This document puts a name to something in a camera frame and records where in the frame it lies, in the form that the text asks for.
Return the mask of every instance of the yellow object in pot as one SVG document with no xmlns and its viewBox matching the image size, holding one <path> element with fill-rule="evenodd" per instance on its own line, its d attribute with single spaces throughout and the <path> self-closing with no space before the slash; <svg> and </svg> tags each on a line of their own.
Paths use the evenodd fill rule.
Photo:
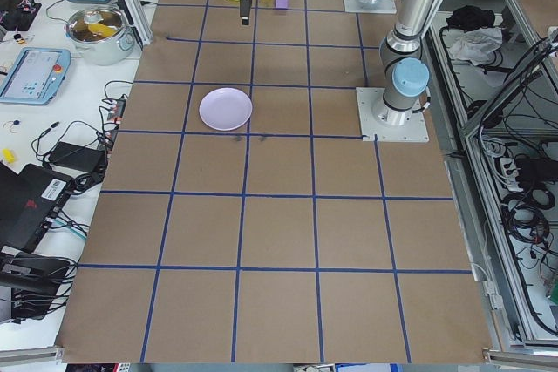
<svg viewBox="0 0 558 372">
<path fill-rule="evenodd" d="M 106 26 L 100 23 L 87 24 L 87 28 L 89 28 L 89 31 L 92 34 L 100 35 L 105 38 L 112 37 L 117 32 L 115 29 L 111 28 L 110 26 Z"/>
</svg>

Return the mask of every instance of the brown paper surface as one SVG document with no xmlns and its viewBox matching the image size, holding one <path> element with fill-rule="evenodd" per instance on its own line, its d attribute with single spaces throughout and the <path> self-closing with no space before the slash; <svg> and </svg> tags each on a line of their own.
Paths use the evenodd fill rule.
<svg viewBox="0 0 558 372">
<path fill-rule="evenodd" d="M 242 28 L 230 1 L 160 0 L 58 337 L 65 362 L 482 362 L 433 129 L 423 145 L 359 138 L 354 87 L 384 85 L 377 32 L 393 17 L 258 4 Z M 254 103 L 228 133 L 198 113 L 224 85 Z"/>
</svg>

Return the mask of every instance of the cooking pot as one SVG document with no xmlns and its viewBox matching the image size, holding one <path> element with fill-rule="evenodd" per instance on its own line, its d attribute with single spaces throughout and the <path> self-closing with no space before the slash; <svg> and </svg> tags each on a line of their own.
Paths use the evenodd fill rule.
<svg viewBox="0 0 558 372">
<path fill-rule="evenodd" d="M 133 50 L 132 29 L 120 10 L 99 6 L 75 13 L 65 26 L 84 60 L 110 65 L 128 57 Z"/>
</svg>

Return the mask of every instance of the laptop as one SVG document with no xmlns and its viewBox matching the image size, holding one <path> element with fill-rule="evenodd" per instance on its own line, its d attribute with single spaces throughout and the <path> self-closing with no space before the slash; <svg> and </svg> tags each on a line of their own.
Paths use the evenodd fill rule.
<svg viewBox="0 0 558 372">
<path fill-rule="evenodd" d="M 33 252 L 70 198 L 71 176 L 29 164 L 17 174 L 0 163 L 0 248 Z"/>
</svg>

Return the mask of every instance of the pot lid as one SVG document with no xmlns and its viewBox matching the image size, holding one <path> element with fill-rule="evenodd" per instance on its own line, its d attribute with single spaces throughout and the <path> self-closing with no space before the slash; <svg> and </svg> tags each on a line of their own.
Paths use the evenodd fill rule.
<svg viewBox="0 0 558 372">
<path fill-rule="evenodd" d="M 118 9 L 94 8 L 74 14 L 66 25 L 66 33 L 77 41 L 94 43 L 115 36 L 126 26 Z"/>
</svg>

